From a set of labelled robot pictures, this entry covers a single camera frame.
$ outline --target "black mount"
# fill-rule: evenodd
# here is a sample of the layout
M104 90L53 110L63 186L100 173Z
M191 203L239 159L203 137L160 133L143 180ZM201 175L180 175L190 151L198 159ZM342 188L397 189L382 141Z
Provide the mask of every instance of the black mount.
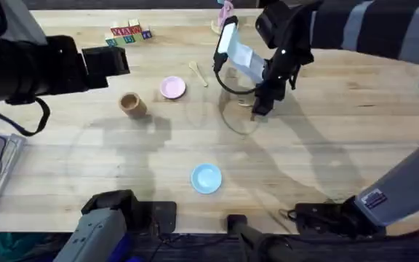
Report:
M245 215L227 217L228 234L238 237L244 262L298 262L302 261L294 254L284 237L274 234L262 234L247 225Z
M354 204L351 197L343 204L299 203L288 213L300 235L323 237L380 237L386 228L375 226Z
M141 202L132 190L96 194L81 209L81 213L85 215L92 210L107 207L122 211L127 230L132 233L152 231L154 234L170 234L175 230L175 202Z

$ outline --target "wooden table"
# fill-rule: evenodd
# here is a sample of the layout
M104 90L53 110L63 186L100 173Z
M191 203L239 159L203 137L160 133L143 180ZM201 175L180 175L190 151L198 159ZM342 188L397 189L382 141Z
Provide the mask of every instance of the wooden table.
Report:
M104 45L115 20L137 17L154 34L127 48L131 74L110 87L48 97L46 131L30 138L0 202L0 231L72 231L93 195L132 189L139 200L173 200L177 232L224 232L227 214L244 213L264 232L295 233L279 208L297 202L342 202L384 175L419 145L419 67L351 52L314 52L298 89L264 120L224 92L212 73L217 10L33 12L47 35L77 46ZM260 10L238 9L242 42L270 57L254 29ZM208 88L188 68L198 62ZM159 83L182 77L187 93L165 100ZM225 65L234 88L250 81ZM146 102L149 117L129 120L118 107L125 92ZM0 112L34 129L35 105ZM0 122L0 132L15 132ZM189 183L200 163L218 165L223 185L211 195ZM391 234L419 228L419 213L390 226Z

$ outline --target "light blue bowl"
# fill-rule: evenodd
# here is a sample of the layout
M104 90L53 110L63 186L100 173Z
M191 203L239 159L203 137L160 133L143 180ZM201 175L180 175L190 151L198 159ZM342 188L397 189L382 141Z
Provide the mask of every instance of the light blue bowl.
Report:
M221 170L213 164L201 164L192 172L190 183L201 194L211 194L221 186Z

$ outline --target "alphabet block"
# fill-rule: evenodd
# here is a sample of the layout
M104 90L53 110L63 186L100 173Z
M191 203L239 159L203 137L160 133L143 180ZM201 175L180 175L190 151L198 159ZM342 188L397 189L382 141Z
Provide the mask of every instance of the alphabet block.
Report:
M132 30L127 23L114 23L111 26L111 32L114 36L127 36L132 34Z
M109 47L115 47L117 45L117 42L114 39L114 36L112 33L106 33L105 40Z
M136 26L136 25L140 25L140 22L138 22L138 19L129 20L129 26Z
M119 46L121 46L121 45L125 45L125 44L126 44L125 39L124 39L124 37L123 37L123 36L116 37L116 38L114 38L114 40L116 40L116 43L117 43L117 45L119 45Z
M134 33L133 37L134 37L135 41L143 41L142 33Z
M134 36L124 36L124 40L126 44L131 44L135 42L136 38Z
M150 39L151 37L153 37L153 36L151 35L151 31L149 31L149 30L147 30L147 31L142 31L142 36L143 36L143 39Z
M132 34L142 33L142 28L139 25L130 27L130 30L132 31Z

